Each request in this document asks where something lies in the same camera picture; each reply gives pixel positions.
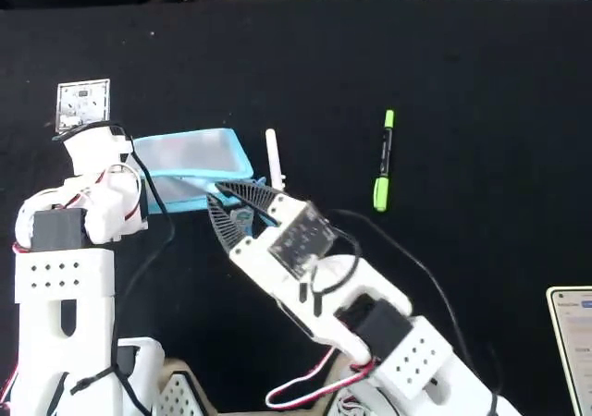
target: phone screen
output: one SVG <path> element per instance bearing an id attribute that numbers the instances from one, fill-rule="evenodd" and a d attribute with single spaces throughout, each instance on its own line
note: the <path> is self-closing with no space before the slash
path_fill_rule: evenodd
<path id="1" fill-rule="evenodd" d="M 592 290 L 555 290 L 551 300 L 574 405 L 582 416 L 592 416 Z"/>

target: smartphone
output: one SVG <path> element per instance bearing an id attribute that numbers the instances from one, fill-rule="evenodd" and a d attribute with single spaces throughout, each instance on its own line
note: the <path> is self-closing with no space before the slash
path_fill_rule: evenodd
<path id="1" fill-rule="evenodd" d="M 547 303 L 575 416 L 592 416 L 592 287 L 552 287 Z"/>

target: black surface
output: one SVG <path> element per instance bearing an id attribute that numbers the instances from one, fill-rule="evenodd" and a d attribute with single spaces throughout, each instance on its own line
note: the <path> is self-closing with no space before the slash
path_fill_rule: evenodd
<path id="1" fill-rule="evenodd" d="M 569 414 L 545 289 L 590 282 L 591 15 L 592 0 L 0 13 L 0 375 L 17 347 L 17 210 L 70 171 L 51 142 L 56 85 L 110 77 L 112 117 L 134 135 L 234 128 L 258 175 L 264 130 L 276 128 L 291 194 L 321 212 L 371 214 L 449 292 L 487 381 L 490 343 L 523 414 Z M 397 155 L 379 216 L 372 188 L 389 107 Z M 454 342 L 428 280 L 364 226 L 335 222 Z M 131 298 L 124 336 L 156 337 L 221 410 L 261 409 L 267 390 L 325 349 L 232 266 L 205 213 L 176 223 L 177 241 Z M 118 290 L 165 232 L 156 217 L 117 247 Z"/>

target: circuit board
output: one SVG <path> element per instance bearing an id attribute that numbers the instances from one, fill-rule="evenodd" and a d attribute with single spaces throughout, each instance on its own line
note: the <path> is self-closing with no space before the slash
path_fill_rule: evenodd
<path id="1" fill-rule="evenodd" d="M 336 238 L 329 222 L 308 202 L 306 208 L 269 247 L 269 252 L 291 275 L 300 280 L 306 273 L 304 266 L 310 258 L 321 258 L 327 254 Z"/>

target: black cable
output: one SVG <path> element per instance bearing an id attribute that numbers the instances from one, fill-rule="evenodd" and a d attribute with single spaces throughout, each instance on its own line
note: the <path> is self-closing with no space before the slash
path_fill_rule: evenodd
<path id="1" fill-rule="evenodd" d="M 61 399 L 62 395 L 64 394 L 64 383 L 66 382 L 66 377 L 68 377 L 68 373 L 63 372 L 59 378 L 59 381 L 57 381 L 54 395 L 52 396 L 52 400 L 50 400 L 49 405 L 47 406 L 47 412 L 45 413 L 47 416 L 52 416 L 54 411 L 56 411 L 59 399 Z"/>
<path id="2" fill-rule="evenodd" d="M 131 277 L 131 280 L 129 281 L 123 295 L 121 296 L 121 298 L 119 299 L 119 301 L 117 303 L 118 310 L 117 310 L 116 315 L 114 316 L 114 319 L 113 319 L 113 332 L 112 332 L 112 336 L 111 336 L 111 365 L 108 368 L 106 368 L 103 371 L 96 374 L 95 376 L 83 378 L 80 381 L 78 381 L 78 383 L 74 386 L 74 388 L 72 388 L 72 390 L 70 390 L 70 393 L 75 394 L 75 393 L 83 390 L 84 388 L 87 388 L 88 386 L 92 385 L 97 380 L 100 380 L 101 378 L 109 375 L 110 373 L 114 373 L 116 375 L 117 379 L 119 379 L 119 382 L 121 383 L 123 388 L 128 393 L 129 399 L 131 400 L 133 405 L 136 407 L 136 409 L 138 409 L 138 411 L 144 416 L 151 416 L 152 413 L 148 409 L 146 409 L 143 406 L 143 404 L 140 402 L 140 400 L 136 396 L 135 392 L 133 391 L 133 388 L 130 385 L 130 381 L 119 370 L 119 367 L 117 365 L 117 342 L 119 341 L 118 323 L 119 323 L 119 319 L 121 318 L 121 315 L 123 314 L 123 310 L 125 309 L 125 305 L 127 303 L 127 300 L 129 298 L 129 296 L 131 295 L 131 292 L 133 291 L 136 284 L 139 282 L 139 280 L 142 278 L 142 276 L 148 272 L 148 270 L 151 268 L 153 262 L 164 252 L 164 250 L 168 247 L 168 245 L 170 245 L 170 243 L 174 240 L 175 232 L 176 232 L 175 231 L 175 224 L 173 223 L 173 219 L 171 218 L 170 214 L 168 213 L 167 208 L 165 207 L 165 203 L 163 202 L 162 198 L 160 197 L 160 194 L 158 193 L 158 190 L 156 189 L 156 186 L 154 185 L 154 181 L 152 180 L 152 177 L 150 176 L 150 172 L 148 171 L 148 168 L 146 168 L 146 165 L 144 164 L 142 159 L 138 156 L 138 154 L 136 154 L 136 150 L 133 145 L 133 138 L 129 135 L 129 133 L 121 125 L 114 123 L 114 122 L 110 122 L 110 121 L 90 123 L 90 124 L 86 124 L 86 125 L 81 125 L 77 128 L 70 129 L 69 131 L 66 131 L 58 136 L 53 137 L 53 140 L 54 141 L 66 141 L 67 139 L 71 139 L 72 137 L 74 137 L 77 134 L 80 134 L 83 131 L 86 131 L 89 129 L 94 129 L 94 128 L 102 128 L 102 127 L 118 128 L 123 133 L 123 135 L 126 137 L 126 139 L 131 143 L 130 155 L 131 155 L 131 157 L 133 157 L 133 159 L 136 161 L 136 163 L 138 164 L 138 166 L 140 167 L 140 169 L 144 173 L 144 177 L 146 179 L 146 182 L 148 183 L 148 187 L 150 188 L 150 191 L 152 192 L 152 194 L 154 196 L 154 200 L 158 204 L 158 208 L 160 208 L 162 215 L 165 217 L 165 219 L 168 222 L 169 231 L 168 231 L 168 236 L 163 241 L 163 243 L 155 251 L 153 251 L 144 260 L 144 262 L 140 265 L 140 267 L 136 270 L 134 275 Z"/>
<path id="3" fill-rule="evenodd" d="M 388 402 L 388 404 L 390 405 L 390 407 L 392 408 L 392 410 L 395 412 L 395 414 L 396 414 L 397 416 L 401 416 L 401 414 L 400 414 L 400 413 L 399 413 L 399 411 L 397 410 L 397 407 L 395 407 L 395 405 L 394 405 L 392 402 L 390 402 L 390 399 L 389 399 L 389 398 L 387 398 L 387 395 L 385 394 L 385 392 L 384 392 L 384 391 L 382 391 L 380 388 L 377 388 L 377 389 L 376 389 L 376 391 L 377 391 L 378 393 L 380 393 L 380 394 L 382 395 L 382 397 L 383 397 L 383 398 L 384 398 L 384 399 L 385 399 L 385 400 Z"/>
<path id="4" fill-rule="evenodd" d="M 344 277 L 341 278 L 341 280 L 339 282 L 331 285 L 330 287 L 323 288 L 320 291 L 315 291 L 316 267 L 314 268 L 313 273 L 311 275 L 311 290 L 313 291 L 313 294 L 315 294 L 316 296 L 320 296 L 320 297 L 325 296 L 326 294 L 330 294 L 334 291 L 337 291 L 338 289 L 343 287 L 345 284 L 347 284 L 350 281 L 350 279 L 353 277 L 353 275 L 355 274 L 356 270 L 358 269 L 358 265 L 360 263 L 360 258 L 362 257 L 362 247 L 360 246 L 360 242 L 358 242 L 358 240 L 354 236 L 349 235 L 345 231 L 343 231 L 335 226 L 332 226 L 331 229 L 340 238 L 346 239 L 353 246 L 353 263 L 351 264 L 350 270 L 347 272 L 347 274 Z"/>
<path id="5" fill-rule="evenodd" d="M 452 305 L 442 289 L 442 286 L 439 284 L 438 280 L 434 277 L 432 272 L 427 268 L 419 259 L 413 256 L 409 251 L 407 251 L 397 240 L 393 239 L 389 234 L 382 229 L 380 226 L 375 224 L 370 218 L 366 217 L 363 214 L 356 213 L 354 211 L 349 210 L 330 210 L 330 212 L 354 217 L 356 219 L 364 221 L 368 226 L 370 226 L 382 239 L 384 239 L 388 244 L 399 250 L 405 257 L 410 259 L 415 265 L 417 265 L 431 280 L 434 287 L 438 291 L 439 296 L 442 298 L 444 305 L 446 306 L 446 310 L 450 316 L 450 320 L 452 321 L 452 328 L 454 329 L 454 334 L 458 339 L 459 348 L 461 350 L 462 357 L 464 358 L 464 363 L 473 371 L 475 372 L 475 364 L 473 363 L 473 359 L 471 354 L 469 353 L 469 349 L 467 348 L 466 342 L 464 341 L 463 331 L 461 330 L 461 326 L 459 325 L 458 319 L 456 318 L 456 313 L 452 309 Z"/>

